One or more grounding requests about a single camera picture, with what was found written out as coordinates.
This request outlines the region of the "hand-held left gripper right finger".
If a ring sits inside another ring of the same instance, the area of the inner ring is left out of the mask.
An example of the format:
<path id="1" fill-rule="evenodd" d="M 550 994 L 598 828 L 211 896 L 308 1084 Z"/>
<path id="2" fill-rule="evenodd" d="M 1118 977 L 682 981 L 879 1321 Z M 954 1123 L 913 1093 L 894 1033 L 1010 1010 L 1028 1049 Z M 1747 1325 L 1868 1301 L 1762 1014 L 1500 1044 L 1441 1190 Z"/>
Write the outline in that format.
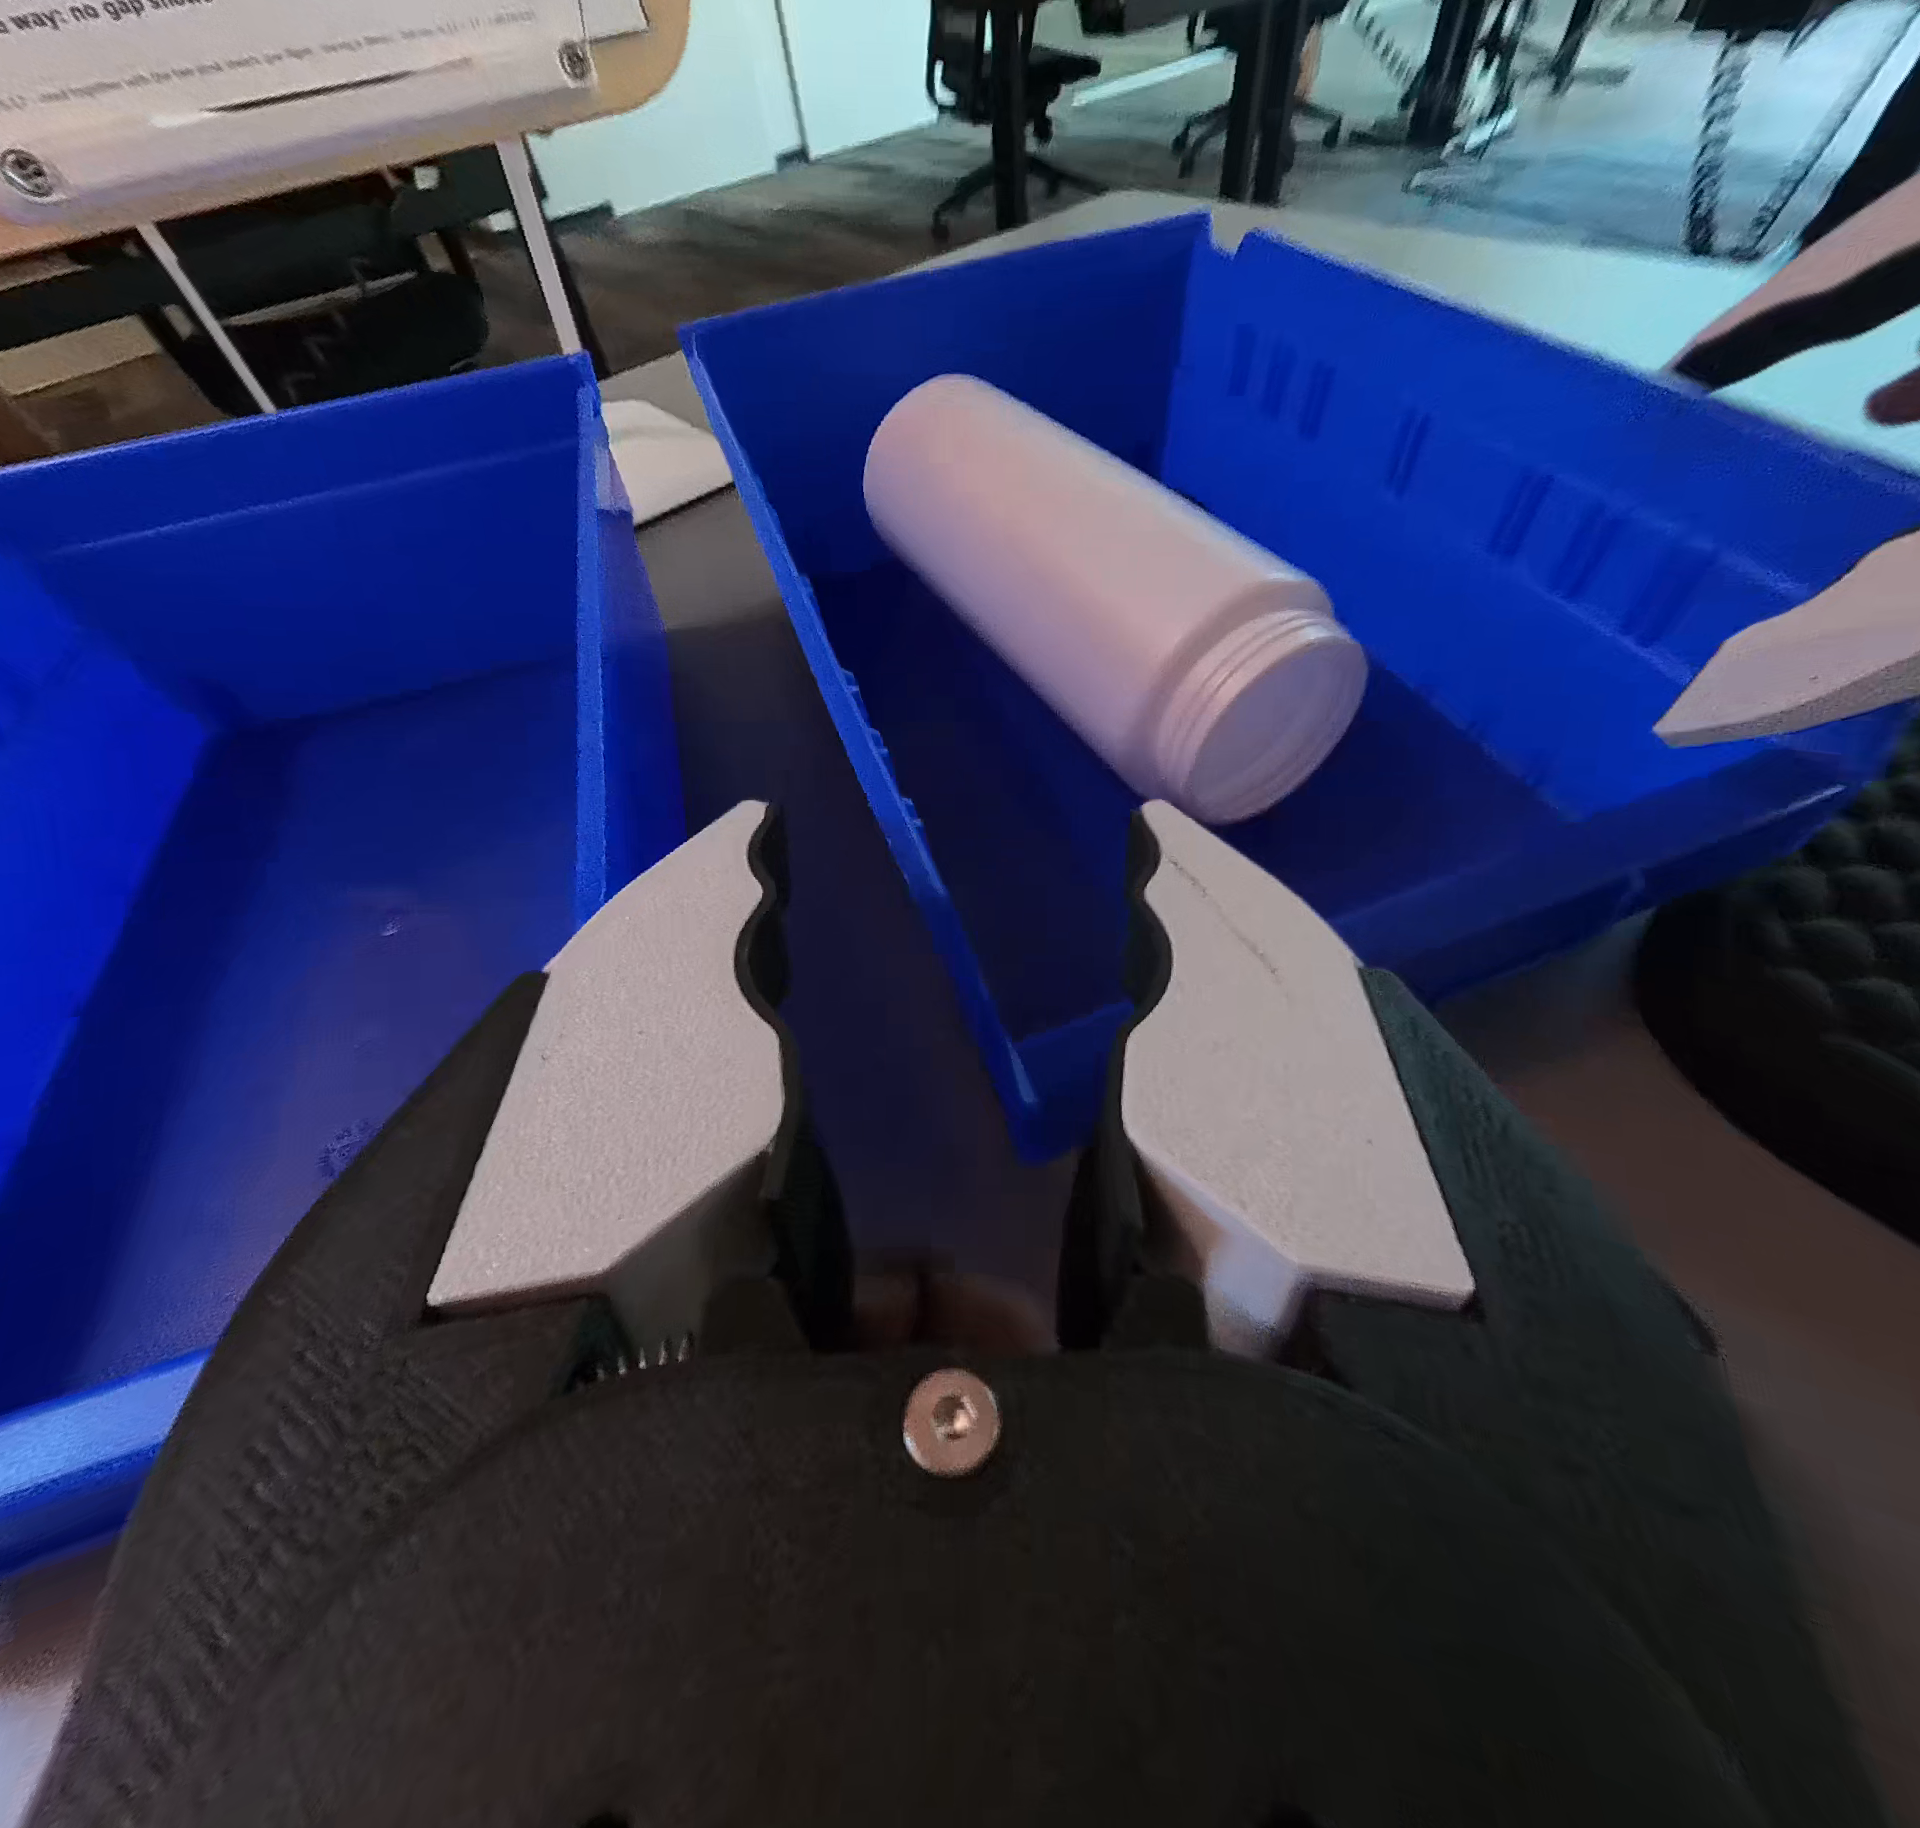
<path id="1" fill-rule="evenodd" d="M 1279 1360 L 1310 1297 L 1462 1317 L 1478 1279 L 1354 951 L 1185 813 L 1132 815 L 1143 977 L 1118 1143 L 1147 1262 Z"/>

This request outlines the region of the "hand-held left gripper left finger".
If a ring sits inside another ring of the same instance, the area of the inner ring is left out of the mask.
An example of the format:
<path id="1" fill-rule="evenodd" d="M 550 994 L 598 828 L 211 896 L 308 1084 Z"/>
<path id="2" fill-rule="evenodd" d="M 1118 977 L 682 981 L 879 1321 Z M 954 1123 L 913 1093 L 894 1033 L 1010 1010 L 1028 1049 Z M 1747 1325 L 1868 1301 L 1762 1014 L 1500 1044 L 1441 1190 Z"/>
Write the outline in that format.
<path id="1" fill-rule="evenodd" d="M 748 799 L 545 965 L 433 1317 L 586 1297 L 644 1356 L 765 1276 L 824 1345 L 824 1151 L 778 1019 L 782 875 L 782 815 Z"/>

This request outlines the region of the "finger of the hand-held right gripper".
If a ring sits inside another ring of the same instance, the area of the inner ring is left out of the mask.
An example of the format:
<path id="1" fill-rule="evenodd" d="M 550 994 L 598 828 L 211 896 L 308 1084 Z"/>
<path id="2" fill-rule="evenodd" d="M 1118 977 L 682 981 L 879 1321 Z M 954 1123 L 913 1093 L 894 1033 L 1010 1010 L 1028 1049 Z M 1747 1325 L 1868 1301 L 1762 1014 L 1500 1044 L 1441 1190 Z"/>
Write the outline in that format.
<path id="1" fill-rule="evenodd" d="M 1654 721 L 1667 747 L 1780 739 L 1920 694 L 1920 539 L 1862 553 L 1789 612 L 1728 637 Z"/>
<path id="2" fill-rule="evenodd" d="M 1917 310 L 1917 299 L 1917 212 L 1860 212 L 1688 339 L 1667 372 L 1721 393 L 1803 351 L 1838 349 L 1897 322 Z"/>

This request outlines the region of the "blue plastic bin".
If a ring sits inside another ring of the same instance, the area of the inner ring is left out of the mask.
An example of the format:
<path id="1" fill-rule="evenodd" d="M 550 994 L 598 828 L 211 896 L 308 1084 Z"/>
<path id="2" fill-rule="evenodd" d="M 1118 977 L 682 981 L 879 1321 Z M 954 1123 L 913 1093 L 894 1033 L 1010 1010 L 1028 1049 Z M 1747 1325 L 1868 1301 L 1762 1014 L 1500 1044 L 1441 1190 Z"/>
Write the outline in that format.
<path id="1" fill-rule="evenodd" d="M 3 474 L 0 1565 L 114 1540 L 309 1203 L 684 841 L 581 359 Z"/>
<path id="2" fill-rule="evenodd" d="M 1658 743 L 1743 627 L 1917 529 L 1917 476 L 1199 215 L 688 322 L 802 659 L 1020 1158 L 1083 1147 L 1121 1026 L 1139 795 L 877 539 L 865 459 L 977 375 L 1319 576 L 1354 729 L 1225 841 L 1426 1000 L 1762 868 L 1906 721 Z"/>

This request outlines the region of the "white plastic bottle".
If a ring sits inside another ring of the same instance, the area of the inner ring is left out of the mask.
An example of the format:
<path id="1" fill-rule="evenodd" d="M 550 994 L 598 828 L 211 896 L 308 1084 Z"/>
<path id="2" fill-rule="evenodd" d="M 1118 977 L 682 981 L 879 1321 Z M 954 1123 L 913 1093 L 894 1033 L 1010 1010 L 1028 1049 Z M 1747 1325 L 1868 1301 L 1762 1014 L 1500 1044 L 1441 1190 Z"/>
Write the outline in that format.
<path id="1" fill-rule="evenodd" d="M 877 426 L 877 539 L 1139 795 L 1236 828 L 1348 739 L 1368 654 L 1331 595 L 977 375 Z"/>

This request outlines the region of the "person's left hand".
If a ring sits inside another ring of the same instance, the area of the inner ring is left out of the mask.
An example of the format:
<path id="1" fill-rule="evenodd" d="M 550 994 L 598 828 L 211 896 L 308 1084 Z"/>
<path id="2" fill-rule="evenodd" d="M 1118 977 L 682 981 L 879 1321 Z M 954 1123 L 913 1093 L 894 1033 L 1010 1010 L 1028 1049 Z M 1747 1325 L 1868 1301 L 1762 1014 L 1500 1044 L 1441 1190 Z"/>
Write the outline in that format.
<path id="1" fill-rule="evenodd" d="M 879 1257 L 854 1269 L 850 1347 L 930 1347 L 948 1360 L 1051 1356 L 1051 1313 L 1020 1284 L 930 1257 Z"/>

